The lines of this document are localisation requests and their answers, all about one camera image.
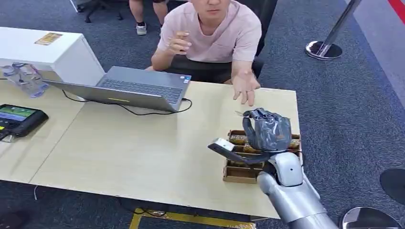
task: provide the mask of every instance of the stanchion post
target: stanchion post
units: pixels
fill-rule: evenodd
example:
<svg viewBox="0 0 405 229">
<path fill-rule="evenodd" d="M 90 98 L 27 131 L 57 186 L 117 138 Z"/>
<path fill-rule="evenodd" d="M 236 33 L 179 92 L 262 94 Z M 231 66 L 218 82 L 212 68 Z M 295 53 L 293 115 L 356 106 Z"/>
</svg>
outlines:
<svg viewBox="0 0 405 229">
<path fill-rule="evenodd" d="M 343 51 L 338 45 L 334 44 L 334 42 L 349 15 L 353 13 L 361 1 L 362 0 L 351 0 L 326 40 L 324 42 L 313 41 L 308 43 L 305 47 L 305 53 L 310 57 L 323 61 L 330 61 L 340 57 Z"/>
</svg>

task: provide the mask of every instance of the cardboard box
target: cardboard box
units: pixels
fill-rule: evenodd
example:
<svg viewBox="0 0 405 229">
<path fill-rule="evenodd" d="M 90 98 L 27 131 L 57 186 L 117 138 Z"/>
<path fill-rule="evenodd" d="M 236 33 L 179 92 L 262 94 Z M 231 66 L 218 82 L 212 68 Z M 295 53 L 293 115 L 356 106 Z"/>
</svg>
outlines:
<svg viewBox="0 0 405 229">
<path fill-rule="evenodd" d="M 228 141 L 236 145 L 235 152 L 242 157 L 251 157 L 260 154 L 260 151 L 253 149 L 248 144 L 246 134 L 243 130 L 231 130 L 228 133 Z M 292 135 L 289 149 L 297 150 L 293 153 L 299 157 L 301 165 L 303 165 L 300 135 Z M 227 182 L 256 184 L 256 177 L 260 171 L 262 171 L 263 166 L 263 162 L 259 164 L 246 165 L 244 163 L 226 159 L 223 180 Z"/>
</svg>

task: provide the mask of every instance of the yellow tape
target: yellow tape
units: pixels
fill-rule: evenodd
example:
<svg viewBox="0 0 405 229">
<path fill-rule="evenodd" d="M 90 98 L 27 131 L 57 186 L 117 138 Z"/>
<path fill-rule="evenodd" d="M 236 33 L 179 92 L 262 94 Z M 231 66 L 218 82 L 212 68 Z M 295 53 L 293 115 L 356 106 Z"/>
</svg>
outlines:
<svg viewBox="0 0 405 229">
<path fill-rule="evenodd" d="M 142 211 L 142 209 L 137 208 L 136 212 Z M 234 220 L 227 220 L 227 219 L 216 219 L 216 218 L 209 218 L 209 217 L 202 217 L 202 216 L 193 216 L 193 215 L 186 215 L 186 214 L 179 214 L 179 213 L 172 213 L 167 212 L 163 217 L 154 217 L 149 215 L 148 213 L 143 213 L 141 215 L 134 214 L 132 218 L 131 225 L 129 229 L 138 229 L 140 220 L 142 217 L 152 217 L 152 218 L 160 218 L 160 219 L 168 219 L 174 221 L 181 221 L 181 222 L 189 222 L 189 223 L 199 223 L 211 226 L 218 226 L 218 227 L 227 227 L 227 228 L 239 228 L 239 229 L 256 229 L 255 223 L 246 223 L 246 222 L 238 222 Z"/>
<path fill-rule="evenodd" d="M 113 99 L 113 98 L 108 98 L 108 99 L 111 99 L 111 100 L 116 100 L 116 101 L 129 102 L 129 100 L 123 100 L 123 99 Z"/>
</svg>

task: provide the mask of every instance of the laptop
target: laptop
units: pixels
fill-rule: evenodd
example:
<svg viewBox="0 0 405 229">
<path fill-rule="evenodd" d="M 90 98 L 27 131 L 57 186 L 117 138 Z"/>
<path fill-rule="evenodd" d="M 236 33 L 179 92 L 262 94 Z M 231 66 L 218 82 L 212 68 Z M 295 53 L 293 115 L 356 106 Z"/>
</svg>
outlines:
<svg viewBox="0 0 405 229">
<path fill-rule="evenodd" d="M 191 76 L 113 66 L 96 86 L 43 80 L 86 100 L 176 112 Z"/>
</svg>

